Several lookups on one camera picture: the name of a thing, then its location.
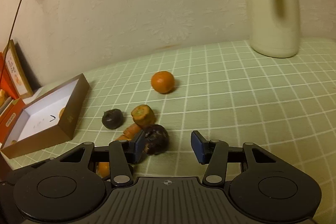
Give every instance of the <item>white wall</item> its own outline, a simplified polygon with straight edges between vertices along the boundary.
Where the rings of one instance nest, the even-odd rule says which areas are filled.
[[[0,0],[0,48],[19,0]],[[336,38],[336,0],[300,0],[304,36]],[[245,0],[23,0],[13,32],[39,82],[164,48],[248,38]]]

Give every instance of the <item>carrot piece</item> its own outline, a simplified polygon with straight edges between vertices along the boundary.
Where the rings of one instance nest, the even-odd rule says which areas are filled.
[[[116,141],[118,141],[118,140],[127,140],[127,141],[130,141],[131,139],[130,139],[130,138],[127,138],[125,135],[120,135],[120,136],[116,139]]]
[[[154,124],[156,117],[153,110],[148,105],[139,105],[131,112],[133,121],[142,129],[150,124]]]
[[[132,139],[140,130],[141,128],[136,123],[134,123],[124,130],[124,135],[127,138]]]

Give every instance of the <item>red box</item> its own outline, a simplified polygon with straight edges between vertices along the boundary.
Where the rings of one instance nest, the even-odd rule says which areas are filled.
[[[26,105],[22,99],[17,99],[11,102],[11,104],[13,104],[12,108],[0,123],[0,143],[3,143],[3,141],[6,139],[16,120],[18,119],[21,110]]]

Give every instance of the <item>black cable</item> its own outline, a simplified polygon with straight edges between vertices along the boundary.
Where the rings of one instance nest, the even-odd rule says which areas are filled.
[[[18,7],[16,9],[16,14],[15,14],[15,17],[14,17],[12,29],[11,29],[10,34],[9,34],[9,38],[8,38],[8,42],[7,42],[7,46],[6,46],[6,50],[5,50],[5,55],[4,55],[4,59],[3,59],[3,65],[2,65],[2,69],[1,69],[0,86],[1,86],[1,80],[2,80],[2,75],[3,75],[3,70],[4,70],[5,64],[6,64],[6,56],[7,56],[7,52],[8,52],[8,48],[9,48],[9,42],[10,42],[11,37],[12,37],[12,32],[13,32],[13,29],[14,29],[14,25],[15,25],[17,14],[19,13],[21,2],[22,2],[22,0],[20,0],[19,5],[18,5]]]

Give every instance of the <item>dark round object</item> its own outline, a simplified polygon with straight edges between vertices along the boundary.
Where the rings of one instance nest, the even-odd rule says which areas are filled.
[[[232,180],[229,195],[237,207],[272,223],[296,223],[314,215],[321,199],[319,185],[292,166],[272,166],[255,164]]]
[[[39,222],[67,222],[96,209],[105,196],[101,178],[81,164],[56,162],[24,175],[14,186],[16,206]]]
[[[114,108],[104,112],[101,122],[108,129],[117,129],[123,124],[124,116],[120,109]]]
[[[145,148],[148,155],[158,155],[167,150],[169,144],[169,135],[166,129],[159,124],[151,124],[144,130]]]
[[[297,192],[296,184],[286,178],[271,177],[259,182],[259,190],[268,198],[291,198]]]
[[[46,198],[63,198],[73,193],[76,181],[63,176],[46,178],[37,185],[37,191]]]

